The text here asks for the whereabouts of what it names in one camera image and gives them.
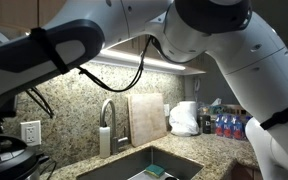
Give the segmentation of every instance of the wall outlet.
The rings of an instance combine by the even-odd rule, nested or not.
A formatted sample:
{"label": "wall outlet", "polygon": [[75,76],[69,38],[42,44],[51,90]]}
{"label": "wall outlet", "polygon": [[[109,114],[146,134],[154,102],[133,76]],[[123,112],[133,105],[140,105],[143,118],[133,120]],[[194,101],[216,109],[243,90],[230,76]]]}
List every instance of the wall outlet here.
{"label": "wall outlet", "polygon": [[28,146],[41,145],[41,121],[22,122],[21,138]]}
{"label": "wall outlet", "polygon": [[165,116],[170,116],[170,105],[164,104],[164,114]]}

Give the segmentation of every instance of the faucet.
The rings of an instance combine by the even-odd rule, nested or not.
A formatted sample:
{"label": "faucet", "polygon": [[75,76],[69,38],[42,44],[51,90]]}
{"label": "faucet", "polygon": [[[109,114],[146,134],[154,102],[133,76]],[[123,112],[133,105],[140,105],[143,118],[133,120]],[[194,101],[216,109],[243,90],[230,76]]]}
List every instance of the faucet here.
{"label": "faucet", "polygon": [[128,137],[126,135],[126,127],[124,127],[124,137],[118,139],[116,136],[116,119],[115,119],[115,106],[112,101],[112,99],[106,99],[103,103],[102,106],[102,111],[100,115],[100,126],[105,127],[105,111],[107,105],[110,104],[112,108],[112,138],[111,138],[111,152],[112,154],[117,154],[118,153],[118,148],[123,144],[124,142],[128,141]]}

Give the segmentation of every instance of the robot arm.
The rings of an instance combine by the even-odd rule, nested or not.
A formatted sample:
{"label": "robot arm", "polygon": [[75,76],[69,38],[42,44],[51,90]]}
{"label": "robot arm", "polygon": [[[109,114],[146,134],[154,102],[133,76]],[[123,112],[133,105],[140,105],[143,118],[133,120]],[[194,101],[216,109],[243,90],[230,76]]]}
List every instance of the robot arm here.
{"label": "robot arm", "polygon": [[[102,48],[149,34],[167,61],[185,63],[202,52],[211,55],[254,121],[263,123],[288,108],[288,50],[274,30],[252,14],[248,0],[68,0],[44,29],[42,38],[68,70],[92,59]],[[54,51],[47,52],[41,44],[45,39],[41,43],[30,36],[0,45],[0,105],[60,74],[49,60]],[[278,146],[265,148],[283,152],[287,162],[280,161],[278,153],[267,154],[270,161],[259,161],[261,169],[269,162],[288,170],[288,122],[267,132]],[[261,140],[254,139],[250,141],[262,157],[263,148],[256,146]],[[270,179],[270,174],[263,175]]]}

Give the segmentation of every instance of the kitchen sink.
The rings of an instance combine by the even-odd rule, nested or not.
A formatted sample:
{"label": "kitchen sink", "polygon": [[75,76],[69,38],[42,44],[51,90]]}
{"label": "kitchen sink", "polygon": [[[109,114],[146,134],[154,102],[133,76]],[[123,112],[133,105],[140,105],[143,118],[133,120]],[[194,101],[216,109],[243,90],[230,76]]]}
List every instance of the kitchen sink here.
{"label": "kitchen sink", "polygon": [[174,156],[155,147],[147,147],[112,163],[77,176],[77,180],[150,180],[158,179],[144,172],[150,164],[164,168],[159,179],[174,177],[180,180],[192,179],[203,166],[191,160]]}

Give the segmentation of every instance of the kitchen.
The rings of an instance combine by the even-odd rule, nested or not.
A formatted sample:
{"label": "kitchen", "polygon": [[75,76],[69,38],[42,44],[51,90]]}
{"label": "kitchen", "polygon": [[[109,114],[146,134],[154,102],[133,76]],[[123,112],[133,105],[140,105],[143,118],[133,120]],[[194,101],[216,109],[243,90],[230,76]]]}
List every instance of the kitchen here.
{"label": "kitchen", "polygon": [[[133,47],[136,43],[138,45],[135,46],[141,47],[141,43],[134,41],[129,42],[124,47],[127,46],[129,49],[139,51],[140,48]],[[108,66],[92,62],[85,64],[83,67],[116,88],[128,85],[135,74],[133,69],[127,67]],[[133,89],[126,93],[117,94],[102,90],[86,76],[78,75],[77,70],[72,70],[64,76],[59,76],[38,86],[38,89],[43,93],[55,112],[53,119],[50,119],[38,105],[23,93],[19,95],[17,117],[7,119],[4,123],[5,132],[19,136],[20,122],[41,120],[43,142],[40,150],[50,155],[52,159],[58,162],[58,168],[61,168],[99,154],[99,116],[105,99],[111,98],[115,103],[117,136],[122,137],[124,127],[126,127],[127,132],[130,132],[127,109],[128,94],[162,93],[164,103],[169,104],[172,109],[187,96],[185,89],[189,88],[186,87],[185,79],[188,77],[191,76],[145,71],[141,80]]]}

